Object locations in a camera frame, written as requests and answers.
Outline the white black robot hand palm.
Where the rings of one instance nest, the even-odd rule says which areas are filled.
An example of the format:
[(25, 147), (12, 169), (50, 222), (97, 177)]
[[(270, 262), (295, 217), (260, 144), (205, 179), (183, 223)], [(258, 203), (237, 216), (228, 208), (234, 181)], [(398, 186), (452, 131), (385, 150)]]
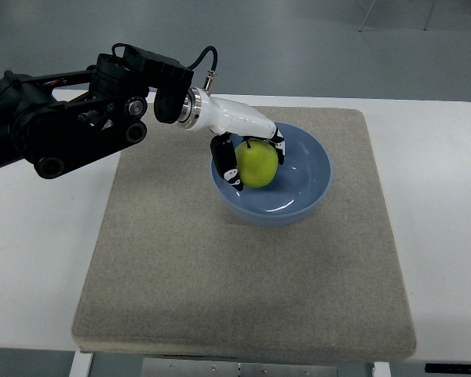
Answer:
[(206, 91), (195, 87), (187, 93), (178, 126), (188, 131), (209, 129), (216, 135), (230, 133), (268, 140), (276, 146), (285, 145), (277, 125), (255, 108), (211, 97)]

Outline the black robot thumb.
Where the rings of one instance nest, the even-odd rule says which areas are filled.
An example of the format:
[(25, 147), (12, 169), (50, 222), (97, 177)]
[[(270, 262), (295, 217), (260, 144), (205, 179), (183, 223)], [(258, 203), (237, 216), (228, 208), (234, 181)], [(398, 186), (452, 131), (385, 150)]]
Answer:
[(236, 160), (236, 151), (230, 133), (213, 137), (210, 150), (214, 166), (220, 178), (241, 192), (244, 188)]

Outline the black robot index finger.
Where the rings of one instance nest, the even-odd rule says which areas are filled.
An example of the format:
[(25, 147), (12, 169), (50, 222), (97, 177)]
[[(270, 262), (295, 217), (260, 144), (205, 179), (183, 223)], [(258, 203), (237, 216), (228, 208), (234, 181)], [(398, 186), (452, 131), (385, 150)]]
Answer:
[(276, 150), (278, 164), (283, 165), (286, 155), (286, 142), (283, 136), (276, 135), (272, 138), (272, 146)]

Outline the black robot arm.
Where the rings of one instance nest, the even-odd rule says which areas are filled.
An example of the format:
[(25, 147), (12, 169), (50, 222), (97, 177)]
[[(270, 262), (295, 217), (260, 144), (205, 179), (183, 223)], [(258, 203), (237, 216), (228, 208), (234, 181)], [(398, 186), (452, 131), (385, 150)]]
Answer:
[(0, 78), (0, 168), (28, 161), (37, 175), (58, 178), (144, 140), (147, 110), (165, 124), (213, 133), (218, 175), (243, 189), (231, 136), (270, 145), (285, 159), (278, 126), (254, 108), (211, 97), (215, 76), (192, 85), (193, 66), (122, 45), (102, 53), (83, 71), (31, 76), (6, 71)]

